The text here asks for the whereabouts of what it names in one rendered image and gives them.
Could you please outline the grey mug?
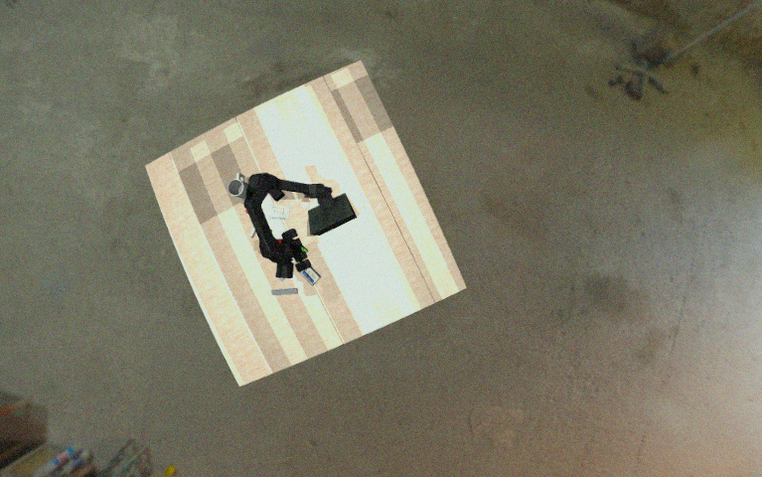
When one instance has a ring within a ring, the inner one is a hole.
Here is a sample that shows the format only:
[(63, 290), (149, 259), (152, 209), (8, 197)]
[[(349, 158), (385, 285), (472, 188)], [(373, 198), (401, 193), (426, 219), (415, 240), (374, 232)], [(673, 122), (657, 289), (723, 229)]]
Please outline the grey mug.
[[(241, 180), (240, 180), (240, 177), (241, 177)], [(246, 197), (246, 188), (247, 188), (248, 183), (247, 184), (244, 183), (244, 178), (245, 178), (244, 175), (242, 175), (240, 173), (237, 173), (236, 174), (236, 179), (233, 179), (233, 180), (229, 181), (228, 192), (231, 195), (233, 195), (235, 197), (239, 197), (241, 199), (245, 199), (245, 197)]]

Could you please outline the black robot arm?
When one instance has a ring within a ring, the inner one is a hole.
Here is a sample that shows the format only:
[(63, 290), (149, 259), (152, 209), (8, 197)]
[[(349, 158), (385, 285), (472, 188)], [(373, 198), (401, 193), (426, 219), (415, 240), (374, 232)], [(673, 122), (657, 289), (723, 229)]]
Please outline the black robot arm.
[(278, 242), (272, 234), (261, 207), (263, 200), (272, 189), (302, 193), (304, 198), (318, 199), (319, 205), (324, 209), (323, 212), (335, 207), (336, 203), (331, 196), (332, 188), (325, 187), (323, 184), (280, 180), (267, 172), (249, 177), (244, 206), (258, 235), (260, 252), (272, 262), (277, 262), (276, 277), (292, 278), (294, 263), (291, 262), (294, 261), (292, 258), (296, 255), (296, 247), (288, 239)]

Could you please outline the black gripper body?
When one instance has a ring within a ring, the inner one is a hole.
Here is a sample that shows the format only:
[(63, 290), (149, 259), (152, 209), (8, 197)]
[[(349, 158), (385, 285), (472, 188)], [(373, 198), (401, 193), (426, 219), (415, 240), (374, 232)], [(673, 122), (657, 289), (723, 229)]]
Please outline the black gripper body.
[(304, 270), (306, 270), (308, 268), (311, 268), (312, 265), (310, 263), (310, 260), (309, 259), (303, 260), (303, 259), (306, 258), (306, 256), (303, 253), (303, 250), (302, 250), (299, 242), (297, 242), (296, 239), (292, 239), (292, 238), (298, 237), (295, 229), (291, 229), (291, 230), (288, 230), (288, 231), (282, 233), (282, 237), (283, 237), (283, 239), (291, 240), (291, 244), (296, 247), (296, 255), (294, 256), (294, 258), (295, 258), (295, 260), (299, 261), (299, 263), (295, 264), (295, 267), (296, 267), (297, 271), (304, 271)]

